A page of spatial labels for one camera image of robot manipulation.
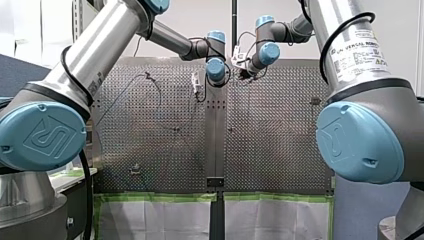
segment universal robots label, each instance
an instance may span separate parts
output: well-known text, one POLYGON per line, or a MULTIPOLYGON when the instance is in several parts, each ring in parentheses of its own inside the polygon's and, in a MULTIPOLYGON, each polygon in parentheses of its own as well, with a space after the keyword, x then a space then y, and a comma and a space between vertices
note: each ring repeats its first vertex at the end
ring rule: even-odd
POLYGON ((339 81, 352 81, 365 72, 389 73, 387 62, 372 31, 356 31, 356 39, 334 43, 330 50, 339 81))

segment blue joint cap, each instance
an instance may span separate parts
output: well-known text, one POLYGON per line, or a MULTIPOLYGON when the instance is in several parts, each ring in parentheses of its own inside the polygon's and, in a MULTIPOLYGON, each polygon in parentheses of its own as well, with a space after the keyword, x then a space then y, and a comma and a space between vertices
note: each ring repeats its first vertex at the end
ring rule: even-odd
POLYGON ((49 171, 72 161, 85 145, 85 122, 56 102, 18 107, 0 119, 0 163, 20 171, 49 171))
POLYGON ((155 14, 162 14, 169 8, 169 0, 144 0, 155 14))
POLYGON ((220 82, 225 77, 225 64, 219 58, 212 58, 206 64, 206 74, 214 82, 220 82))
POLYGON ((263 65, 271 65, 280 57, 280 47, 276 43, 265 43, 259 50, 259 61, 263 65))
POLYGON ((404 155, 398 138, 362 105, 328 105, 318 117, 316 138, 327 165, 347 180, 385 184, 402 175, 404 155))
POLYGON ((270 15, 264 15, 262 17, 259 17, 256 20, 256 28, 259 28, 260 26, 269 23, 269 22, 275 22, 274 17, 270 15))
POLYGON ((222 43, 225 43, 225 33, 221 31, 210 31, 208 33, 208 38, 215 39, 222 43))

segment pegboard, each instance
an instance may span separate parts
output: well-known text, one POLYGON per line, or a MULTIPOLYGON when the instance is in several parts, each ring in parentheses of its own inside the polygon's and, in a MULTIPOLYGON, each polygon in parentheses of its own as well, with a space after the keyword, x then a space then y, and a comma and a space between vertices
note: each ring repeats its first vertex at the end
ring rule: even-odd
MULTIPOLYGON (((207 191, 205 106, 191 85, 203 68, 180 59, 117 63, 93 109, 96 191, 207 191)), ((266 77, 232 79, 227 89, 225 191, 329 194, 332 172, 315 143, 327 89, 318 61, 279 60, 266 77)))
POLYGON ((191 85, 203 67, 179 59, 117 63, 96 96, 96 191, 205 191, 204 107, 191 85))
POLYGON ((264 78, 230 83, 226 191, 331 194, 315 140, 326 95, 315 60, 279 60, 264 78))

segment wire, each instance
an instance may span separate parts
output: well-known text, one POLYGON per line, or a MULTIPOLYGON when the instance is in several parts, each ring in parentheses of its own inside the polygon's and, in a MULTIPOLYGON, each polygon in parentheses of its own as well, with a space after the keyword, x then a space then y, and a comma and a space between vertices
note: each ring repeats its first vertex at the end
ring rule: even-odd
POLYGON ((238 45, 238 44, 240 44, 240 40, 241 40, 241 38, 243 37, 243 35, 246 35, 246 34, 249 34, 250 36, 252 36, 252 37, 254 37, 254 38, 256 37, 256 35, 255 35, 255 34, 253 34, 253 33, 249 32, 249 31, 242 32, 242 33, 240 34, 239 38, 237 39, 237 45, 238 45))
POLYGON ((141 41, 141 39, 142 39, 142 37, 140 36, 140 38, 138 39, 137 48, 135 49, 135 52, 134 52, 134 56, 133 57, 137 56, 137 52, 138 52, 138 48, 140 47, 140 41, 141 41))
POLYGON ((305 16, 306 21, 308 21, 310 24, 312 24, 311 17, 309 17, 308 13, 306 12, 306 0, 300 0, 300 6, 302 7, 302 13, 305 16))
POLYGON ((372 12, 363 12, 360 13, 342 24, 336 29, 336 31, 333 32, 333 34, 330 35, 330 37, 327 39, 327 42, 324 44, 324 47, 321 51, 321 57, 319 59, 319 70, 322 76, 322 79, 328 84, 328 79, 325 74, 325 59, 327 57, 328 51, 330 50, 331 44, 333 44, 334 40, 345 30, 346 27, 350 26, 350 24, 354 23, 356 20, 369 17, 369 22, 372 23, 375 20, 375 14, 372 12))
POLYGON ((84 94, 87 96, 88 106, 91 106, 91 104, 94 102, 93 96, 91 96, 91 93, 80 83, 80 81, 78 81, 78 79, 71 73, 71 71, 69 71, 68 65, 66 64, 66 54, 70 48, 71 46, 68 46, 63 49, 62 53, 60 54, 60 63, 62 64, 62 67, 65 70, 69 80, 84 92, 84 94))
POLYGON ((108 109, 106 109, 105 113, 100 117, 99 121, 95 124, 97 127, 103 120, 103 118, 106 116, 107 113, 112 109, 113 106, 115 106, 115 103, 119 100, 119 98, 128 90, 128 88, 131 86, 131 84, 139 77, 145 77, 147 76, 148 72, 145 72, 145 74, 138 74, 135 75, 131 81, 128 82, 127 86, 125 86, 124 90, 118 95, 118 97, 115 98, 115 100, 112 102, 112 104, 109 106, 108 109))
POLYGON ((85 156, 84 150, 81 150, 79 157, 81 159, 82 169, 84 171, 85 188, 87 189, 87 222, 84 230, 84 240, 90 240, 91 228, 93 226, 93 188, 90 174, 90 167, 85 156))
POLYGON ((260 76, 260 77, 255 77, 254 79, 255 79, 255 80, 259 80, 259 79, 261 79, 261 78, 266 77, 267 72, 268 72, 268 66, 266 66, 265 71, 264 71, 264 73, 262 74, 262 76, 260 76))

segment sticker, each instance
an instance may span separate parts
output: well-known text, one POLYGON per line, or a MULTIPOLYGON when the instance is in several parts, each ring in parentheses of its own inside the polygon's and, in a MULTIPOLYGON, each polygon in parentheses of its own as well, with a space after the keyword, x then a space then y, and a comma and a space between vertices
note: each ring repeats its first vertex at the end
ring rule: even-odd
POLYGON ((103 75, 99 72, 97 73, 97 79, 94 79, 90 86, 88 86, 88 91, 91 93, 91 96, 96 95, 96 92, 99 90, 100 86, 102 85, 104 81, 103 75))
POLYGON ((380 44, 370 30, 357 30, 354 40, 334 43, 330 55, 338 81, 352 81, 365 72, 390 74, 380 44))

